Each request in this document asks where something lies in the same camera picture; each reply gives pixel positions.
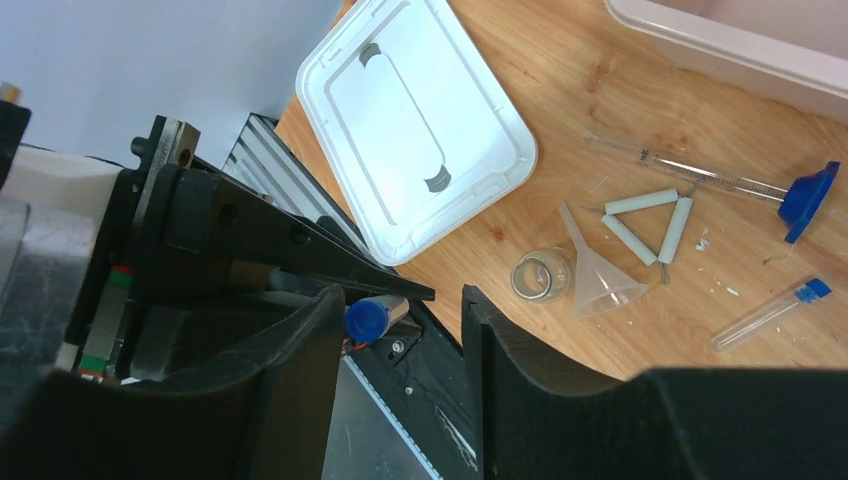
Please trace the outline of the blue-capped tube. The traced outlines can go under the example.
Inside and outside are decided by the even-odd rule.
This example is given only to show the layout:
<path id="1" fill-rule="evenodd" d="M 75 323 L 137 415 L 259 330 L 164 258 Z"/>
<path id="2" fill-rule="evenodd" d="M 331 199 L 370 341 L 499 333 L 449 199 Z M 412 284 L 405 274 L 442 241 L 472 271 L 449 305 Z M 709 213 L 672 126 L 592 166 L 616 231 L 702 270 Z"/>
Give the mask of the blue-capped tube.
<path id="1" fill-rule="evenodd" d="M 385 333 L 409 311 L 405 297 L 380 295 L 354 302 L 345 312 L 346 333 L 358 343 L 372 343 Z"/>
<path id="2" fill-rule="evenodd" d="M 716 351 L 727 352 L 755 337 L 762 330 L 780 323 L 796 311 L 807 309 L 833 292 L 822 279 L 811 277 L 754 309 L 715 334 L 711 344 Z"/>

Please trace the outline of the white clay triangle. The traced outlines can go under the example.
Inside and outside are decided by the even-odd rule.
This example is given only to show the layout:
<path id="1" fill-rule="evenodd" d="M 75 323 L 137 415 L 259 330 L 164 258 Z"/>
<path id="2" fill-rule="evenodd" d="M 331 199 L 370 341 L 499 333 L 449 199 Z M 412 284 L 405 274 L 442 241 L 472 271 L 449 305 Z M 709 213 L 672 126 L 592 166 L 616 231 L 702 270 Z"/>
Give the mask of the white clay triangle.
<path id="1" fill-rule="evenodd" d="M 579 208 L 597 214 L 615 239 L 643 265 L 657 268 L 661 283 L 669 285 L 669 268 L 677 259 L 694 204 L 693 190 L 671 187 Z"/>

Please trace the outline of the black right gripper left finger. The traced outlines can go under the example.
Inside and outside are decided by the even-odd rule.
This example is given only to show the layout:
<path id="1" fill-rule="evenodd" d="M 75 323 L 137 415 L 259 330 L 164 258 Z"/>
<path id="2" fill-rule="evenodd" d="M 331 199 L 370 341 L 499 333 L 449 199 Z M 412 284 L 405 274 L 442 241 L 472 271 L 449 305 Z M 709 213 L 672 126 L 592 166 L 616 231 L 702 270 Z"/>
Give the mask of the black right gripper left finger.
<path id="1" fill-rule="evenodd" d="M 345 298 L 293 313 L 160 382 L 98 384 L 58 370 L 1 438 L 5 479 L 318 479 Z"/>

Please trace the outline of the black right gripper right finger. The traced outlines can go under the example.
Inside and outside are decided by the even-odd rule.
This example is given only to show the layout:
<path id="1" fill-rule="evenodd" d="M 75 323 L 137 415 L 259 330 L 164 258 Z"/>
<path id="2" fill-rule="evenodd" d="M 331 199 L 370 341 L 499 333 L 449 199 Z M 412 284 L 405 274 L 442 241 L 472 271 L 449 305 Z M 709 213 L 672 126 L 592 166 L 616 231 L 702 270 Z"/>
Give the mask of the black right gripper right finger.
<path id="1" fill-rule="evenodd" d="M 621 381 L 462 291 L 482 479 L 843 479 L 843 370 L 651 368 Z"/>

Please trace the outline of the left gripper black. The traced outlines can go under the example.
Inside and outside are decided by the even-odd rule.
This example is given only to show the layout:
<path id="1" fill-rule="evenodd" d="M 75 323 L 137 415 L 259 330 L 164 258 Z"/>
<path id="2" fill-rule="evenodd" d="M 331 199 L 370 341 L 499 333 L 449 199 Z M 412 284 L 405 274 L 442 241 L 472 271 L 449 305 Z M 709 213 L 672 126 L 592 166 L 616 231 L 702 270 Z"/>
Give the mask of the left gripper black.
<path id="1" fill-rule="evenodd" d="M 113 370 L 109 363 L 120 346 L 117 336 L 133 280 L 130 263 L 158 173 L 158 181 L 168 185 L 162 239 L 171 247 L 277 267 L 373 294 L 435 299 L 433 288 L 368 261 L 311 220 L 277 208 L 224 175 L 185 169 L 192 165 L 199 138 L 190 123 L 158 116 L 148 136 L 131 141 L 131 153 L 140 164 L 118 174 L 65 335 L 73 354 L 71 372 L 101 383 Z M 310 301 L 276 291 L 154 304 L 135 343 L 129 375 L 162 381 Z"/>

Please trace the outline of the syringe with blue base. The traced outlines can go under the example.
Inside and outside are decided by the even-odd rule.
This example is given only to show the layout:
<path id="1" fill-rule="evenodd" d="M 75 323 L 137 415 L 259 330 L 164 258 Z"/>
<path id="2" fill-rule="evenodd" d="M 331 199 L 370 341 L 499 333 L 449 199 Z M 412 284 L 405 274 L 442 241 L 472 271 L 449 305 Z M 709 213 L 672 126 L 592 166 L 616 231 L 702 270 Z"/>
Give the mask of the syringe with blue base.
<path id="1" fill-rule="evenodd" d="M 737 196 L 778 204 L 777 216 L 786 228 L 784 241 L 796 244 L 821 209 L 840 172 L 839 161 L 829 161 L 810 175 L 800 176 L 787 187 L 768 184 L 752 178 L 709 170 L 649 146 L 635 144 L 615 135 L 587 131 L 582 145 L 602 156 L 651 169 L 693 183 Z"/>

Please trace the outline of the small glass beaker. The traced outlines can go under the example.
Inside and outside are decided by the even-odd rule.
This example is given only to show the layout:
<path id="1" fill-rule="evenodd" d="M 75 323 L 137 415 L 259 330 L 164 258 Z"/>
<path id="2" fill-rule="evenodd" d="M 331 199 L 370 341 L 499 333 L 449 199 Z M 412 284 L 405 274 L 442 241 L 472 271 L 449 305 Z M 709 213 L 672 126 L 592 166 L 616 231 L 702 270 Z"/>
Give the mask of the small glass beaker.
<path id="1" fill-rule="evenodd" d="M 543 248 L 524 255 L 510 274 L 516 295 L 531 302 L 555 300 L 575 285 L 575 256 L 561 247 Z"/>

